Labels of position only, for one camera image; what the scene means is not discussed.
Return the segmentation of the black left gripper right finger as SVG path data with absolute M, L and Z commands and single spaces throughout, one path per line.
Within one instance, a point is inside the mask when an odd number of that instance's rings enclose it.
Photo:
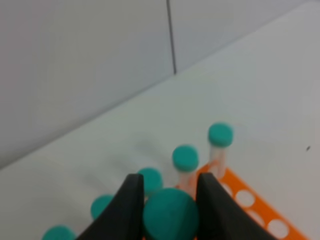
M 221 186 L 211 173 L 197 179 L 199 240 L 274 240 Z

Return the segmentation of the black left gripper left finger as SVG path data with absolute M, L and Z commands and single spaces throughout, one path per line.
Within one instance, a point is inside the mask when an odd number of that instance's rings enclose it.
M 143 239 L 144 205 L 144 177 L 139 173 L 128 174 L 105 210 L 77 239 Z

